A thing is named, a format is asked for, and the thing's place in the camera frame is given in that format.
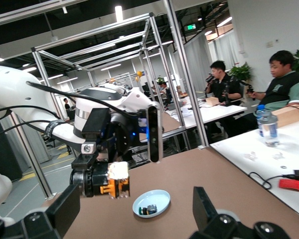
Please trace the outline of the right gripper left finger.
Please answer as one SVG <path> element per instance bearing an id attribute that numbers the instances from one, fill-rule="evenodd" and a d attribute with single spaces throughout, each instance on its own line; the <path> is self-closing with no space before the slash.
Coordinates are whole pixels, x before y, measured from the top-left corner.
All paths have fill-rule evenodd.
<path id="1" fill-rule="evenodd" d="M 0 220 L 0 239 L 62 239 L 79 211 L 79 187 L 70 185 L 44 212 L 30 213 L 8 227 Z"/>

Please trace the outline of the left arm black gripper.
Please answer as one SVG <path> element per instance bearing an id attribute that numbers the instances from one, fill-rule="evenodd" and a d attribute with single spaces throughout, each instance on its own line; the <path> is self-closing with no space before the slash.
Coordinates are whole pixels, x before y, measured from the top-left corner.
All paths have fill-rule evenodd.
<path id="1" fill-rule="evenodd" d="M 110 119 L 109 108 L 92 109 L 81 130 L 74 126 L 74 134 L 85 139 L 85 142 L 81 145 L 81 154 L 71 164 L 72 169 L 87 170 L 96 161 L 99 155 L 97 146 L 103 139 L 110 121 L 111 126 L 114 127 L 115 149 L 118 157 L 125 155 L 131 147 L 145 145 L 144 142 L 140 142 L 141 130 L 137 113 L 131 116 L 112 113 Z"/>

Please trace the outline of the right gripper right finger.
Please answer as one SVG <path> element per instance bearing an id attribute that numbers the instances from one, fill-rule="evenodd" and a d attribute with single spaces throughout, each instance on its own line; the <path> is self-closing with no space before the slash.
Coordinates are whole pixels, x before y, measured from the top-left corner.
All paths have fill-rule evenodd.
<path id="1" fill-rule="evenodd" d="M 193 188 L 192 210 L 198 231 L 191 239 L 289 239 L 278 225 L 257 222 L 249 228 L 228 213 L 219 213 L 203 187 Z"/>

